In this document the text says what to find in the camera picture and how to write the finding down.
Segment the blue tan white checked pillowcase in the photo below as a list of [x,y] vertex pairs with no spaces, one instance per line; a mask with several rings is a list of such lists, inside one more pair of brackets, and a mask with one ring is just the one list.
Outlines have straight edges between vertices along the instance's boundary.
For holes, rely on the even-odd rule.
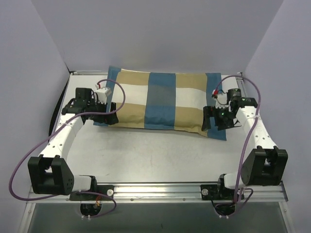
[[110,66],[107,77],[112,91],[107,102],[121,108],[114,127],[186,131],[226,140],[213,119],[209,130],[201,130],[203,108],[215,104],[212,91],[222,86],[220,73],[148,73]]

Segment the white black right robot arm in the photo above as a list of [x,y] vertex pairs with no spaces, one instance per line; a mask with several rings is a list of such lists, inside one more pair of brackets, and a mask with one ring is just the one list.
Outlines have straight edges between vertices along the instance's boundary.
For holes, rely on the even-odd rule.
[[225,174],[216,185],[218,197],[226,199],[233,189],[247,186],[278,186],[288,160],[286,150],[280,149],[268,134],[254,98],[243,97],[238,88],[229,89],[225,104],[203,108],[202,130],[216,127],[218,131],[232,129],[240,123],[246,134],[243,157],[237,172]]

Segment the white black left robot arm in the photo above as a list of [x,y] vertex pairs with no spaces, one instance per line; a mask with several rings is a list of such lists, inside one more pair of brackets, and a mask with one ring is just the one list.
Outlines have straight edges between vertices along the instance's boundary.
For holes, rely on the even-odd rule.
[[108,125],[118,123],[116,104],[107,109],[109,87],[76,88],[75,97],[62,109],[55,135],[37,157],[30,157],[28,170],[34,193],[69,195],[80,191],[88,200],[98,195],[95,177],[75,175],[67,164],[69,150],[87,120]]

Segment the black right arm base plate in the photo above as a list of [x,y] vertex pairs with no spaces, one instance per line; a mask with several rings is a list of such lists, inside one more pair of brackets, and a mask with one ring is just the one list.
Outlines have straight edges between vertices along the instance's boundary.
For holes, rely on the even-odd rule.
[[227,189],[222,184],[202,184],[200,185],[202,200],[228,200],[234,199],[234,190]]

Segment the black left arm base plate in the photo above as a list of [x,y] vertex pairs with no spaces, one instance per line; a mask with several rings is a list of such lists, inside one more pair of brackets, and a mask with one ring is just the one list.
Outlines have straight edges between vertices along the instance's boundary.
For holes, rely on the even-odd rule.
[[96,201],[96,200],[111,200],[114,195],[114,185],[98,184],[85,193],[74,192],[70,194],[71,201]]

